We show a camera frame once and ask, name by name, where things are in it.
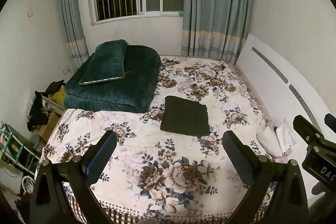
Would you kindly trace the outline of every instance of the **plastic container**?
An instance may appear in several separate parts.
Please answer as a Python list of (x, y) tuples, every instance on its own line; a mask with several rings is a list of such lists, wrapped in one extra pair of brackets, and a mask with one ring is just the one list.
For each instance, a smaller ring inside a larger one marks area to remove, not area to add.
[(42, 140), (37, 132), (33, 132), (30, 138), (30, 142), (32, 143), (32, 145), (34, 145), (33, 149), (41, 154), (43, 147), (45, 147), (46, 145), (46, 142)]

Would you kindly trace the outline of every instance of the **white headboard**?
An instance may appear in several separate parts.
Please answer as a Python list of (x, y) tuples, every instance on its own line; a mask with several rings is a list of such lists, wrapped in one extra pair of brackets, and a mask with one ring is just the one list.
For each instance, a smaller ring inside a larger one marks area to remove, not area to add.
[[(336, 142), (336, 134), (324, 123), (329, 109), (309, 82), (280, 54), (264, 42), (249, 34), (238, 58), (237, 65), (259, 95), (275, 125), (283, 119), (293, 122), (302, 115), (318, 128), (324, 137)], [(292, 146), (290, 159), (300, 166), (305, 159), (307, 144), (297, 135), (297, 144)], [(317, 180), (301, 167), (306, 187), (308, 204), (319, 196), (311, 194)]]

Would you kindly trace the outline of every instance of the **floral bedsheet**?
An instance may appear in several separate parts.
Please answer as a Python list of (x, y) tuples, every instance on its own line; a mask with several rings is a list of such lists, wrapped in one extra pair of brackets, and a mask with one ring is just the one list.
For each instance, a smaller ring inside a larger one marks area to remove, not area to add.
[[(224, 60), (161, 59), (156, 92), (146, 113), (68, 109), (43, 149), (41, 162), (67, 162), (83, 155), (106, 130), (112, 130), (118, 137), (117, 148), (99, 181), (91, 186), (101, 206), (140, 219), (225, 220), (247, 187), (221, 138), (233, 130), (257, 155), (264, 154), (256, 139), (257, 130), (265, 124), (261, 111)], [(205, 104), (211, 134), (198, 138), (161, 131), (167, 95)], [(69, 185), (64, 187), (72, 195)]]

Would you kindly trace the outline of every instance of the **curtain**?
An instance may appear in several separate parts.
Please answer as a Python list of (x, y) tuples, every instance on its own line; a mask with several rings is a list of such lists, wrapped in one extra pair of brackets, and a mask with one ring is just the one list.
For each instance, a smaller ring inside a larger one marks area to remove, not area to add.
[(251, 0), (184, 0), (182, 55), (235, 63), (250, 13)]
[(66, 45), (75, 68), (89, 57), (81, 24), (78, 0), (59, 0), (61, 18), (66, 35)]

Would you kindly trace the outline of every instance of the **metal bolt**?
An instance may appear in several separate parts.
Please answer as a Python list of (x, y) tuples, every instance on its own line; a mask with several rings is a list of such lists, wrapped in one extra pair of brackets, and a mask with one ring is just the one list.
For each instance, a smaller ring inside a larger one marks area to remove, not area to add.
[(76, 156), (74, 156), (73, 158), (72, 158), (72, 161), (74, 161), (74, 162), (79, 162), (80, 160), (81, 160), (81, 156), (80, 155), (76, 155)]
[(258, 159), (259, 159), (261, 162), (266, 162), (266, 161), (267, 161), (267, 157), (264, 156), (264, 155), (260, 155), (260, 156), (258, 157)]
[(297, 161), (294, 160), (294, 159), (291, 159), (291, 160), (290, 160), (290, 163), (291, 163), (291, 165), (293, 165), (293, 166), (297, 165)]
[(49, 164), (49, 160), (44, 160), (43, 162), (42, 162), (42, 165), (43, 166), (47, 166)]

